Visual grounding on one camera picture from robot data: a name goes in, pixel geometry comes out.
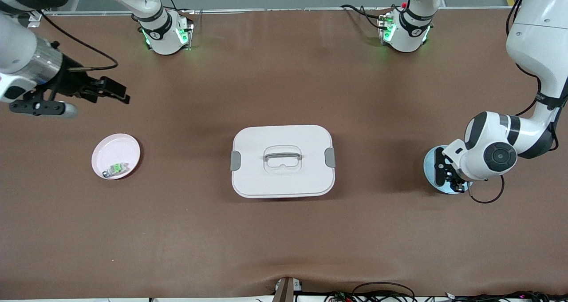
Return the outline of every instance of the lid handle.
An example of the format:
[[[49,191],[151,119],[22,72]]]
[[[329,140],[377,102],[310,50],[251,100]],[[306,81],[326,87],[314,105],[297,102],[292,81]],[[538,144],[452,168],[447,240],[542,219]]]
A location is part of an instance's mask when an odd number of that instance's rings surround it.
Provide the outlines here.
[[[296,158],[300,160],[302,158],[301,154],[295,152],[282,152],[282,153],[275,153],[275,154],[267,154],[264,156],[264,161],[268,161],[268,159],[274,158]]]

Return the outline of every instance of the small bottle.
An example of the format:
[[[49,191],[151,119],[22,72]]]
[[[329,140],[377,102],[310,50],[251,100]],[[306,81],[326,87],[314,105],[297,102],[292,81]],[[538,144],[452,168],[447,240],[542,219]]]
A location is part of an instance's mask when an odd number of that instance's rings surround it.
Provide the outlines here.
[[[109,178],[111,176],[118,176],[122,173],[126,172],[128,168],[126,167],[126,163],[116,163],[110,166],[107,170],[103,171],[103,177]]]

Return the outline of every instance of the white storage box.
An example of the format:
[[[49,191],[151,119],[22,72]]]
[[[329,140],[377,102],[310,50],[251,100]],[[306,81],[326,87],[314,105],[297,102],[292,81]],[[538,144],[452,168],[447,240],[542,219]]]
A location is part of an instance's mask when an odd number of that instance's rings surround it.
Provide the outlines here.
[[[233,141],[231,171],[245,198],[324,195],[335,182],[331,135],[313,125],[246,128]]]

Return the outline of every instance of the silver metal cylinder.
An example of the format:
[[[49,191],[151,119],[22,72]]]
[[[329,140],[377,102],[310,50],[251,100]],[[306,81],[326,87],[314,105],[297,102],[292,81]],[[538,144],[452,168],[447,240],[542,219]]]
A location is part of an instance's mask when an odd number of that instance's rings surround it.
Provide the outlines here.
[[[59,50],[53,49],[46,39],[36,37],[37,47],[32,59],[13,75],[32,79],[38,85],[42,85],[57,75],[59,69],[61,69],[63,54]]]

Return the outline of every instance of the brown tabletop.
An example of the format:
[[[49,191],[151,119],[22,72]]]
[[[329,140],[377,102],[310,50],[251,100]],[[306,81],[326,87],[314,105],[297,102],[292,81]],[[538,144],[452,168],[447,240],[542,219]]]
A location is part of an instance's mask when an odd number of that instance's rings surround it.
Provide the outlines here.
[[[426,152],[462,137],[477,113],[532,101],[536,82],[505,51],[506,15],[440,11],[426,45],[407,54],[347,12],[205,15],[193,49],[173,56],[146,50],[127,16],[54,18],[120,61],[91,75],[123,83],[132,101],[66,98],[75,119],[1,108],[0,298],[243,296],[282,276],[305,290],[390,280],[422,295],[564,293],[564,122],[560,148],[521,159],[491,205],[435,193],[422,172]],[[107,63],[45,22],[36,31],[84,65]],[[283,124],[329,130],[335,187],[315,199],[241,198],[233,137]],[[144,158],[105,181],[91,153],[118,132]],[[474,192],[491,199],[499,186]]]

